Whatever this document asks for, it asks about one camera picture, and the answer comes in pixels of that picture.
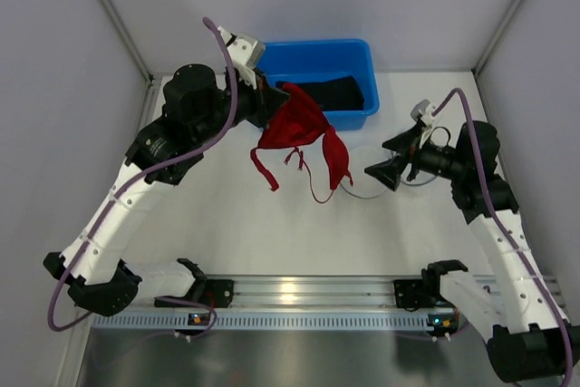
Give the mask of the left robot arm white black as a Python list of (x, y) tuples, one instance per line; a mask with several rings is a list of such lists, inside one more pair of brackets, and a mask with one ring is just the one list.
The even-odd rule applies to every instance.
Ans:
[(119, 174), (79, 238), (48, 254), (44, 267), (74, 303), (90, 313), (112, 316), (132, 304), (175, 306), (197, 302), (207, 277), (186, 258), (168, 263), (123, 260), (132, 235), (159, 201), (199, 163), (221, 132), (248, 121), (264, 128), (289, 95), (271, 87), (262, 72), (247, 85), (238, 72), (218, 88), (204, 64), (180, 67), (165, 84), (161, 115), (142, 128), (126, 152)]

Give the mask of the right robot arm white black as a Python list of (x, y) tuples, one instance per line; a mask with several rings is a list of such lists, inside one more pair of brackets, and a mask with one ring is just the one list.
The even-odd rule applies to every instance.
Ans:
[(421, 272), (429, 296), (454, 305), (479, 333), (503, 382), (559, 376), (567, 386), (579, 361), (579, 328), (548, 291), (522, 228), (519, 206), (497, 172), (499, 140), (484, 121), (467, 121), (455, 146), (421, 142), (423, 123), (383, 143), (389, 160), (365, 173), (391, 190), (407, 172), (447, 179), (455, 206), (480, 243), (495, 276), (500, 303), (459, 260), (428, 264)]

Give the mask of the red bra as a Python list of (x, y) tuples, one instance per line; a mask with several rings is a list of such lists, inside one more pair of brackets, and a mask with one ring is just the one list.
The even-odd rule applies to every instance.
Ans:
[(260, 150), (290, 149), (284, 163), (296, 155), (299, 158), (298, 168), (310, 172), (305, 160), (303, 147), (322, 142), (322, 153), (329, 174), (329, 189), (334, 193), (343, 179), (353, 183), (349, 170), (350, 155), (336, 129), (324, 116), (323, 111), (314, 99), (300, 86), (285, 83), (282, 91), (289, 99), (276, 112), (271, 121), (263, 129), (257, 145), (250, 151), (250, 159), (257, 171), (266, 179), (269, 188), (279, 189), (275, 176), (261, 162), (257, 153)]

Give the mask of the white mesh laundry bag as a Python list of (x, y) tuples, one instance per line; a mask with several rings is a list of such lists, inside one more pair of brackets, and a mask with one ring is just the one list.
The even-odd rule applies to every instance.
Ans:
[(378, 180), (364, 172), (367, 167), (381, 163), (393, 157), (394, 153), (380, 146), (360, 145), (349, 151), (349, 171), (353, 184), (344, 178), (342, 188), (351, 196), (361, 199), (377, 198), (388, 189)]

